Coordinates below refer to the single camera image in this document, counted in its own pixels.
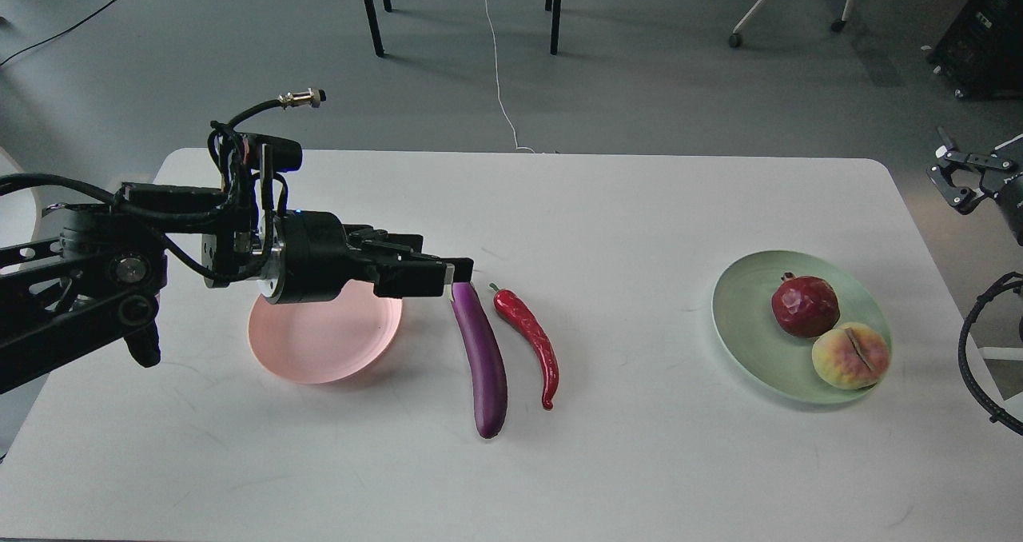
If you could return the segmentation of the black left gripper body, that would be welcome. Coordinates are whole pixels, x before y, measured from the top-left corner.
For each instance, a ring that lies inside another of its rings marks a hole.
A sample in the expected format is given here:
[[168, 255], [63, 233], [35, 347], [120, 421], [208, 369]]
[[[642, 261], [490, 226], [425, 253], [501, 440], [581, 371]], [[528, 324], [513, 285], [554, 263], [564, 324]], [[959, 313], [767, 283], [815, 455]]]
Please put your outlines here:
[[351, 281], [373, 282], [369, 260], [348, 243], [335, 214], [286, 211], [272, 219], [270, 258], [259, 276], [270, 303], [332, 301]]

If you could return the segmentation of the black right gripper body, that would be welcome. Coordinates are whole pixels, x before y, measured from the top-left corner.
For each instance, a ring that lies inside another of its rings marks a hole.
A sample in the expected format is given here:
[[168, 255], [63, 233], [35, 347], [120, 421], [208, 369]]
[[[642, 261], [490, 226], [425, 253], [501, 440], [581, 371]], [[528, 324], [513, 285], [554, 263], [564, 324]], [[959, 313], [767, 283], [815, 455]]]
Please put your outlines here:
[[995, 165], [1000, 167], [995, 204], [1013, 239], [1022, 245], [1022, 134], [997, 146], [993, 156]]

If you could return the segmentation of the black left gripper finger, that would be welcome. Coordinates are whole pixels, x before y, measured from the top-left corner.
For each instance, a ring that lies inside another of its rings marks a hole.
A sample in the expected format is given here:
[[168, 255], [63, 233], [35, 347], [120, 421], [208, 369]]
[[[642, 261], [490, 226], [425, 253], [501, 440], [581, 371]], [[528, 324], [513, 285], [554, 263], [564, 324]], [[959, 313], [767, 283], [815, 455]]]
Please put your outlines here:
[[386, 261], [376, 266], [373, 293], [377, 297], [441, 297], [456, 277], [453, 264], [444, 261]]
[[348, 244], [373, 257], [394, 261], [443, 262], [453, 266], [453, 279], [471, 279], [474, 261], [468, 257], [435, 257], [422, 251], [418, 233], [389, 233], [371, 225], [344, 224]]

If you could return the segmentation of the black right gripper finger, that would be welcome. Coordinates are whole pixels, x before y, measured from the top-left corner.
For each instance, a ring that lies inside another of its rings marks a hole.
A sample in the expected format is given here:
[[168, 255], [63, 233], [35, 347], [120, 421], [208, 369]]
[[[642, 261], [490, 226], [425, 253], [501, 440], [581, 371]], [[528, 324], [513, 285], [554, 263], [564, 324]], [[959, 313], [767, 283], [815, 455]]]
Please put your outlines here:
[[997, 199], [1016, 181], [1016, 138], [987, 152], [962, 151], [947, 130], [937, 127], [941, 145], [927, 175], [946, 204], [970, 214], [983, 200]]

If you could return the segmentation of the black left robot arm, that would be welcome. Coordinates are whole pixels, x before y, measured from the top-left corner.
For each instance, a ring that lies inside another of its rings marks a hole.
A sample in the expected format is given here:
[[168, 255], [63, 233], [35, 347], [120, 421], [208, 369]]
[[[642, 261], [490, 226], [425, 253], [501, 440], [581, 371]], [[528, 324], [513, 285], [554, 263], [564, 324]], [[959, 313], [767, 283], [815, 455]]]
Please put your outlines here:
[[300, 144], [242, 133], [260, 112], [318, 107], [308, 88], [258, 102], [211, 123], [209, 159], [219, 186], [124, 182], [117, 192], [44, 173], [2, 178], [2, 195], [61, 186], [87, 196], [66, 204], [54, 238], [2, 250], [3, 392], [51, 373], [115, 341], [144, 368], [160, 363], [157, 314], [176, 257], [208, 287], [259, 282], [270, 303], [330, 301], [349, 282], [377, 297], [438, 297], [472, 276], [463, 257], [424, 253], [416, 233], [344, 224], [335, 214], [290, 209], [285, 174], [300, 169]]

